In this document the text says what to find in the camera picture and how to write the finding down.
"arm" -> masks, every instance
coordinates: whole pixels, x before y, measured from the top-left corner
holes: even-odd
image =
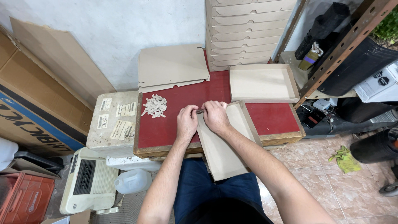
[[[177,138],[146,192],[137,223],[169,223],[182,159],[198,125],[197,109],[195,105],[188,105],[180,110],[177,116]]]
[[[335,223],[314,197],[272,154],[233,128],[226,115],[226,103],[203,104],[209,128],[224,138],[264,183],[274,198],[283,223]]]

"barcode label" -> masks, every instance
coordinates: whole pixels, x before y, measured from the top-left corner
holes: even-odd
[[[115,127],[109,138],[116,140],[125,140],[134,137],[135,122],[117,120]]]
[[[123,117],[123,116],[134,116],[135,111],[137,110],[136,106],[137,102],[131,102],[126,105],[117,105],[116,109],[116,116]]]
[[[108,127],[108,118],[109,114],[102,114],[98,118],[97,129],[107,128]]]
[[[109,111],[109,108],[111,107],[111,102],[112,98],[103,99],[99,111]]]

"orange plastic crate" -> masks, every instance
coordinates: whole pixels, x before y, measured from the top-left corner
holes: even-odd
[[[54,190],[54,180],[25,173],[2,177],[17,180],[1,206],[0,224],[40,224]]]

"purple tape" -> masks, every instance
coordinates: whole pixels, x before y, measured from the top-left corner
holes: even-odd
[[[307,62],[314,64],[316,62],[316,60],[312,60],[311,58],[305,56],[304,60],[306,60]]]

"hand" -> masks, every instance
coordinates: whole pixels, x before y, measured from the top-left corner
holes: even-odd
[[[188,105],[179,111],[177,116],[177,140],[189,144],[198,127],[196,105]]]
[[[226,103],[218,101],[207,101],[202,105],[203,118],[205,123],[218,135],[226,132],[231,127],[228,116],[226,114]]]

